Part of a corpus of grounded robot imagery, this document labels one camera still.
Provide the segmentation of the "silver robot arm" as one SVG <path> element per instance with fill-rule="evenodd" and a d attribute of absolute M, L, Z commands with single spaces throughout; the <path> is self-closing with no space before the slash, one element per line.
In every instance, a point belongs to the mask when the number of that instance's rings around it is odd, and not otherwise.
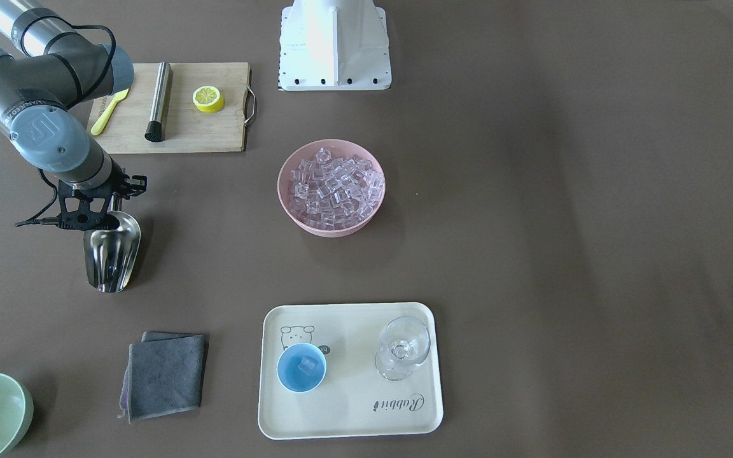
<path fill-rule="evenodd" d="M 128 175 L 70 110 L 81 102 L 116 95 L 134 82 L 134 65 L 107 27 L 108 43 L 96 44 L 36 1 L 0 1 L 0 33 L 24 57 L 0 49 L 0 131 L 20 156 L 50 175 L 52 203 L 59 215 L 43 211 L 23 225 L 52 225 L 71 231 L 113 231 L 120 221 L 114 200 L 146 191 L 146 177 Z"/>

